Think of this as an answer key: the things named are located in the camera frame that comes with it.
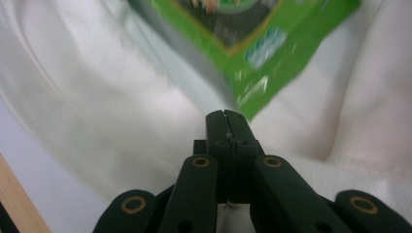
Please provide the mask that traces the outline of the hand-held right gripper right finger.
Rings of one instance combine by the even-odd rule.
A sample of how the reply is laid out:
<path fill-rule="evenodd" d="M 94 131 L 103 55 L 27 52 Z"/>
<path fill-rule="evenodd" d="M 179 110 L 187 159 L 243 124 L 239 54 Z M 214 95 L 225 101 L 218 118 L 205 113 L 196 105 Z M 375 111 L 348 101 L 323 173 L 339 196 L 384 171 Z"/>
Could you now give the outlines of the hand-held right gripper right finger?
<path fill-rule="evenodd" d="M 248 121 L 239 113 L 224 111 L 230 133 L 230 173 L 228 200 L 236 204 L 250 202 L 251 169 L 261 147 Z"/>

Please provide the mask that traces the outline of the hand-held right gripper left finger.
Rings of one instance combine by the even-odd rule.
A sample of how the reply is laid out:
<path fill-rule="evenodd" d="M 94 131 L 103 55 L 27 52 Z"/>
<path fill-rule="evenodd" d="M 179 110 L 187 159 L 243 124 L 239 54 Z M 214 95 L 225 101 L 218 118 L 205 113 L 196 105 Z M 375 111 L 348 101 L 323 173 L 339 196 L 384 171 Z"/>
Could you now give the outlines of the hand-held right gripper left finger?
<path fill-rule="evenodd" d="M 206 116 L 207 154 L 218 161 L 217 200 L 226 203 L 231 199 L 231 133 L 223 111 Z"/>

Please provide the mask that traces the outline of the green snack packet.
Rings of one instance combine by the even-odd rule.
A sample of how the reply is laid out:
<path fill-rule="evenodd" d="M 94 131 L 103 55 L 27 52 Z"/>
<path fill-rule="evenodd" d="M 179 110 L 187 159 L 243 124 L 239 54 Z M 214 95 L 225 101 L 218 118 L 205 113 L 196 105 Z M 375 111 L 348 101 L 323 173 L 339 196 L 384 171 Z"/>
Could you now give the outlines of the green snack packet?
<path fill-rule="evenodd" d="M 128 0 L 161 42 L 253 118 L 361 0 Z"/>

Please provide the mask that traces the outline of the white green orange tote bag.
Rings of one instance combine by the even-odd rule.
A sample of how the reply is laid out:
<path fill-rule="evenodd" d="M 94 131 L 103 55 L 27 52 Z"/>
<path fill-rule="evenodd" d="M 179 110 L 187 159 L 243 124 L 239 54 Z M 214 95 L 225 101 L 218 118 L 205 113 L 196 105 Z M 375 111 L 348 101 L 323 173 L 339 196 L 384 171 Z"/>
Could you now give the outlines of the white green orange tote bag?
<path fill-rule="evenodd" d="M 0 0 L 0 98 L 107 204 L 174 182 L 230 107 L 127 0 Z M 412 222 L 412 0 L 360 0 L 251 127 L 323 196 L 360 189 Z"/>

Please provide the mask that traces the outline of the white table mat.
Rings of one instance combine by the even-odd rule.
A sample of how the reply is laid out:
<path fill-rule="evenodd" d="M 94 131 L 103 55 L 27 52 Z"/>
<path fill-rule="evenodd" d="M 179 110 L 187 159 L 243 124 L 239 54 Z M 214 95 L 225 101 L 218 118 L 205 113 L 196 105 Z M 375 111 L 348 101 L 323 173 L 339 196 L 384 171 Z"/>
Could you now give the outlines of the white table mat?
<path fill-rule="evenodd" d="M 91 233 L 107 207 L 60 166 L 0 98 L 0 154 L 52 233 Z"/>

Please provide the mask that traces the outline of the wooden table board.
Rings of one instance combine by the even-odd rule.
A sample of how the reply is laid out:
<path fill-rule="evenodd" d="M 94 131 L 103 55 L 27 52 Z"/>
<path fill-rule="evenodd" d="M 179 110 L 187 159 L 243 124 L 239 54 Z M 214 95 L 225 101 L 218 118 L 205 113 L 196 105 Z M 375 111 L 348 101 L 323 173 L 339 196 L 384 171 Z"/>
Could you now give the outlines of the wooden table board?
<path fill-rule="evenodd" d="M 0 233 L 51 233 L 1 154 Z"/>

